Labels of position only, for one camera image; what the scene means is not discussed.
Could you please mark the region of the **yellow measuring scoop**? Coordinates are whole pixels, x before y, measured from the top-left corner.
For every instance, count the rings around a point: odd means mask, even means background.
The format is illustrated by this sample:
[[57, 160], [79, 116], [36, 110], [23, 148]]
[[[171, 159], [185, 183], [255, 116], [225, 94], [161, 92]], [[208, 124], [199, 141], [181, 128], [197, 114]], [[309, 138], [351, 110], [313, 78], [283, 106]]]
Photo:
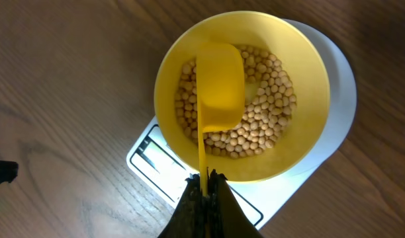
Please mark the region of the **yellow measuring scoop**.
[[239, 51], [231, 44], [207, 43], [196, 56], [199, 172], [208, 194], [208, 165], [203, 134], [230, 130], [244, 113], [245, 79]]

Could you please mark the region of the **pale yellow bowl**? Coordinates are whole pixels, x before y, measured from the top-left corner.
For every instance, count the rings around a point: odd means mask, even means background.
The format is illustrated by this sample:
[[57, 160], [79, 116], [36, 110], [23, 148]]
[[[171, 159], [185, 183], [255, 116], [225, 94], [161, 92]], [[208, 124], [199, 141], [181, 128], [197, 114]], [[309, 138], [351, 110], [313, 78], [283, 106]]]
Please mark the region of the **pale yellow bowl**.
[[229, 159], [208, 155], [207, 164], [231, 182], [275, 177], [293, 167], [314, 147], [329, 114], [330, 83], [324, 62], [311, 41], [291, 24], [265, 13], [233, 11], [205, 19], [182, 34], [166, 53], [154, 90], [156, 118], [168, 146], [189, 167], [198, 169], [198, 149], [177, 123], [174, 94], [183, 63], [207, 42], [248, 44], [273, 52], [283, 63], [296, 109], [290, 126], [272, 149], [261, 155]]

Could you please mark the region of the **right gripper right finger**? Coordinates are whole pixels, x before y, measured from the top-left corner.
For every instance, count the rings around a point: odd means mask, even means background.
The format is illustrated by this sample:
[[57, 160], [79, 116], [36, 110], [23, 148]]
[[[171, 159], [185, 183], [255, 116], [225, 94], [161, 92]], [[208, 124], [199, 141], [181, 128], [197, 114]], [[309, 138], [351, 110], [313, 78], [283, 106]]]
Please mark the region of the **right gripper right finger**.
[[240, 208], [227, 183], [227, 178], [215, 169], [208, 179], [208, 226], [210, 237], [262, 238]]

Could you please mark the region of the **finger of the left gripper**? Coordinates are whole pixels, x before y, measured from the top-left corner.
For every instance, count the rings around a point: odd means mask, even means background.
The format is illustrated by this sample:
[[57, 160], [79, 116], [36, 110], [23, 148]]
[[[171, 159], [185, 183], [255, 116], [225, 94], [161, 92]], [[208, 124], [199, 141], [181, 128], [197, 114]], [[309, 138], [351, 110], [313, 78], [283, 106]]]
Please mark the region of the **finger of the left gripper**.
[[18, 176], [19, 164], [14, 161], [0, 161], [0, 184], [11, 183]]

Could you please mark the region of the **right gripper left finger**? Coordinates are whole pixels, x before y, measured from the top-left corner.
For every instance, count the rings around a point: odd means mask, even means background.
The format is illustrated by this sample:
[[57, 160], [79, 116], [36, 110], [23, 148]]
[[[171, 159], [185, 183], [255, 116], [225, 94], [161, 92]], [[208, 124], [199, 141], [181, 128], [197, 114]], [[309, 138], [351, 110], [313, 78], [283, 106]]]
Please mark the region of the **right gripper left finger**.
[[185, 180], [179, 203], [158, 238], [204, 238], [206, 236], [206, 208], [197, 174]]

